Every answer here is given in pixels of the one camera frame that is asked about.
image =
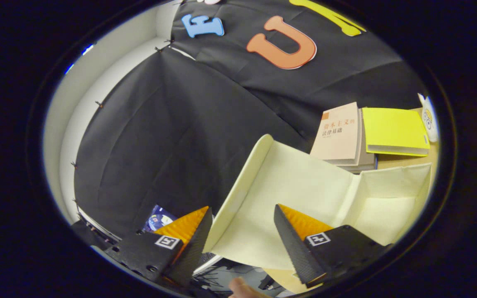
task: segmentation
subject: cream folder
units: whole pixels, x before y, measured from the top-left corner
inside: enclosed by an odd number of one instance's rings
[[[280,203],[381,245],[399,239],[426,204],[430,163],[354,175],[264,135],[214,219],[204,252],[250,266],[293,270],[273,212]]]

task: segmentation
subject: table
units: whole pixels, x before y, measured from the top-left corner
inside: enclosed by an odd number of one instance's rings
[[[413,109],[416,110],[419,115],[422,115],[422,108]],[[377,168],[394,168],[396,166],[412,166],[414,164],[423,164],[423,163],[432,163],[430,169],[430,187],[433,185],[435,179],[435,173],[437,168],[437,160],[439,156],[439,142],[430,143],[430,150],[428,156],[417,157],[417,156],[407,156],[407,155],[390,155],[390,154],[379,154],[378,155],[378,165]],[[301,284],[299,278],[294,275],[293,270],[279,270],[279,269],[269,269],[263,268],[263,270],[271,276],[271,278],[276,281],[278,284],[293,292],[299,294],[312,290],[315,287],[307,289],[305,285]]]

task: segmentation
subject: stack of books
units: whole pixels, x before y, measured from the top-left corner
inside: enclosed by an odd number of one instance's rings
[[[324,111],[310,155],[352,173],[376,169],[376,155],[366,152],[362,115],[356,102]]]
[[[358,109],[353,102],[323,112],[310,155],[360,173],[377,168],[377,153],[427,156],[429,149],[417,111]]]

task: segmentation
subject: finger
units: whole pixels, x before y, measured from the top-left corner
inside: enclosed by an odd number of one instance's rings
[[[246,281],[242,277],[237,277],[231,280],[229,283],[229,289],[233,291],[235,298],[266,298],[264,294],[255,291],[252,287],[248,286]]]

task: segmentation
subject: cartoon figurine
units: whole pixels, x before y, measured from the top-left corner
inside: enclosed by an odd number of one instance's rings
[[[417,93],[419,100],[422,104],[422,122],[424,123],[424,128],[426,128],[426,133],[430,142],[435,143],[439,139],[439,133],[437,130],[437,119],[435,117],[435,111],[430,102],[430,98],[422,96],[421,93]]]

